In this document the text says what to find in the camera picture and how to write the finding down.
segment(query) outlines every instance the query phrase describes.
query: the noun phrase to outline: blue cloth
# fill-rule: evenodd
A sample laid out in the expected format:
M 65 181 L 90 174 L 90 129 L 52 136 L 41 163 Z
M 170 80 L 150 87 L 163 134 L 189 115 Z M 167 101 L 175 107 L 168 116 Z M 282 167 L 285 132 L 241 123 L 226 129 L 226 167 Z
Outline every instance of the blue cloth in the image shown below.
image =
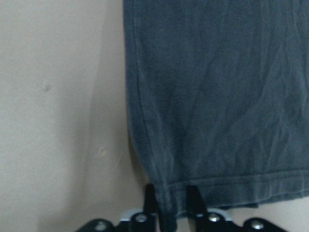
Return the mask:
M 125 0 L 129 131 L 163 230 L 309 195 L 309 1 Z

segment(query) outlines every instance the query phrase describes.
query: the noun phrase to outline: black bracket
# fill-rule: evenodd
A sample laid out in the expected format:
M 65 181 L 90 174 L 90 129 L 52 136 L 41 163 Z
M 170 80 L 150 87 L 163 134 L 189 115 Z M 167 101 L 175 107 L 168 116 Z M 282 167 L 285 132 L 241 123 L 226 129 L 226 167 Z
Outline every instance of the black bracket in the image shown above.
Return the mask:
M 196 186 L 187 186 L 187 216 L 195 225 L 195 232 L 287 232 L 262 218 L 251 218 L 243 227 L 233 223 L 224 211 L 207 209 Z M 157 202 L 155 188 L 146 186 L 143 210 L 130 210 L 114 226 L 104 219 L 95 219 L 76 232 L 155 232 Z

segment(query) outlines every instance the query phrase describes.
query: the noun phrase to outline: metal screw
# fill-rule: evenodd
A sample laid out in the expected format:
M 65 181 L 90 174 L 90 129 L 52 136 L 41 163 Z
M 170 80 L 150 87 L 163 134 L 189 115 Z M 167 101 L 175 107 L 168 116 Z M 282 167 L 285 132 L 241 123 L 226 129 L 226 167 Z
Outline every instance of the metal screw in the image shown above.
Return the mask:
M 209 214 L 208 219 L 210 221 L 217 222 L 217 221 L 220 220 L 220 217 L 215 213 L 211 213 L 211 214 Z
M 264 225 L 262 222 L 258 221 L 258 220 L 254 220 L 251 222 L 251 226 L 252 228 L 256 229 L 256 230 L 261 230 L 264 228 Z
M 137 214 L 135 216 L 135 220 L 137 222 L 145 222 L 147 220 L 147 216 L 145 214 Z
M 104 231 L 107 228 L 104 221 L 99 221 L 97 226 L 95 227 L 96 231 Z

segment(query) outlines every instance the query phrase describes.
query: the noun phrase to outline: screw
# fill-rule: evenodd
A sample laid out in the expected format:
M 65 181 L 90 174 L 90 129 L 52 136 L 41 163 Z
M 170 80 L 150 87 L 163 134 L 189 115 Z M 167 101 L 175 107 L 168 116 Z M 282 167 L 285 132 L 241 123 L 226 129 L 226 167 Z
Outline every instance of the screw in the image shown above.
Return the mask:
M 99 221 L 97 226 L 95 227 L 96 231 L 104 231 L 107 228 L 107 225 L 104 221 Z
M 254 220 L 251 222 L 251 226 L 252 228 L 256 229 L 256 230 L 261 230 L 264 228 L 264 225 L 262 222 L 258 221 L 258 220 Z
M 137 222 L 145 222 L 147 220 L 147 216 L 145 214 L 137 214 L 135 216 L 135 220 Z
M 209 214 L 208 219 L 210 221 L 217 222 L 217 221 L 220 220 L 220 217 L 215 213 L 211 213 L 211 214 Z

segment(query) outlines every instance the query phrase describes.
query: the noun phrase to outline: cloth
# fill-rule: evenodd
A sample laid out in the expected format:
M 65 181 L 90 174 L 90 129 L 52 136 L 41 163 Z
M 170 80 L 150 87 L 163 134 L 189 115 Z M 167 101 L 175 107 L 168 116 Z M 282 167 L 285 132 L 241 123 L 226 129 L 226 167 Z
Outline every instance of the cloth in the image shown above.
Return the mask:
M 309 1 L 125 0 L 129 131 L 163 230 L 309 195 Z

